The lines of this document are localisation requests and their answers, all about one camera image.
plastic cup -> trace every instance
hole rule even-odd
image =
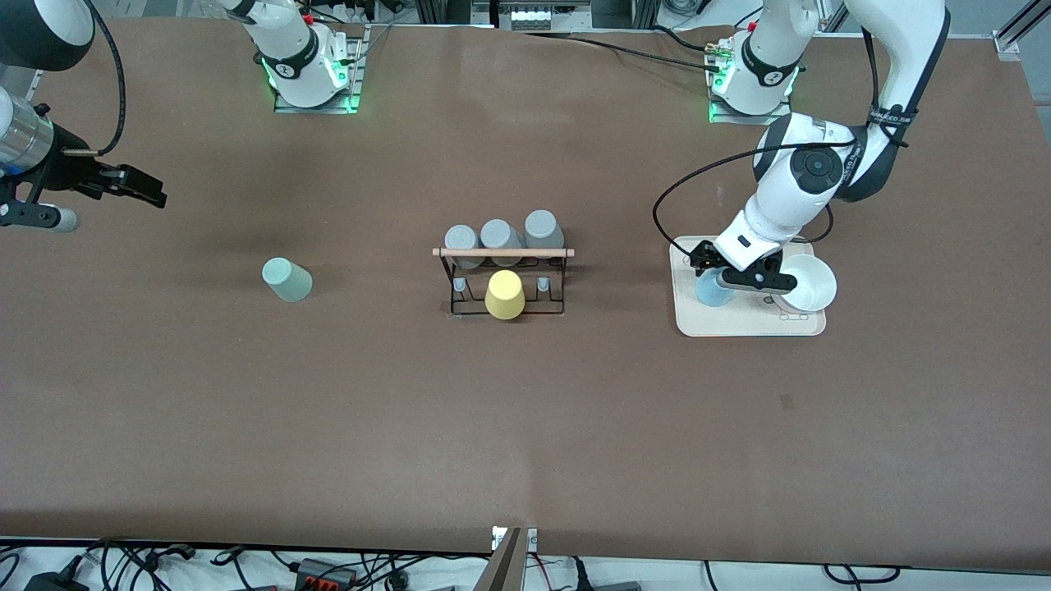
[[[796,289],[774,295],[782,310],[794,314],[809,314],[828,307],[836,299],[836,273],[824,261],[812,254],[794,254],[781,263],[781,272],[796,278]]]
[[[478,235],[474,228],[463,224],[455,225],[446,232],[446,248],[478,248]],[[453,262],[461,269],[473,269],[486,261],[485,257],[454,257]]]
[[[565,238],[555,216],[547,209],[537,209],[526,218],[527,248],[562,248]]]
[[[490,220],[481,226],[481,244],[486,248],[521,248],[522,235],[503,220]],[[501,267],[513,267],[521,257],[494,257],[493,262]]]
[[[522,313],[526,309],[526,292],[518,273],[504,269],[489,278],[486,309],[499,320],[512,320]]]
[[[705,269],[701,273],[701,277],[697,278],[697,283],[694,285],[694,294],[705,306],[718,308],[719,306],[725,306],[734,299],[734,290],[719,285],[716,281],[724,268],[726,267]]]
[[[263,281],[286,302],[298,302],[306,298],[314,285],[307,269],[281,257],[270,259],[263,265]]]

gray cup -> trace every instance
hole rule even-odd
[[[446,248],[478,248],[478,235],[471,226],[455,225],[446,232]],[[453,262],[461,269],[476,268],[485,261],[485,257],[453,257]]]
[[[562,248],[565,238],[555,216],[547,209],[537,209],[526,218],[527,248]]]
[[[486,248],[521,248],[522,235],[503,220],[490,220],[481,226],[481,244]],[[501,267],[513,267],[521,257],[494,257],[493,262]]]

wooden rod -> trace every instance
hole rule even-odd
[[[434,248],[434,257],[535,257],[544,259],[572,259],[572,248]]]

yellow cup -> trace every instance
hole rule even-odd
[[[522,280],[518,273],[502,270],[489,278],[486,309],[500,320],[512,320],[522,313],[526,309],[526,292],[522,291]]]

brown tabletop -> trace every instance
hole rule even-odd
[[[0,230],[2,533],[485,551],[520,524],[556,554],[1051,569],[1051,155],[991,41],[946,45],[888,186],[833,203],[824,334],[703,340],[650,208],[761,128],[708,124],[696,70],[398,28],[359,114],[275,116],[240,25],[112,28],[106,160],[168,207],[62,193],[77,232]],[[864,59],[813,41],[797,109],[863,119]],[[105,44],[38,99],[104,143]],[[754,188],[701,177],[668,229]],[[445,230],[540,207],[578,253],[564,318],[447,315]],[[266,287],[274,256],[310,298]]]

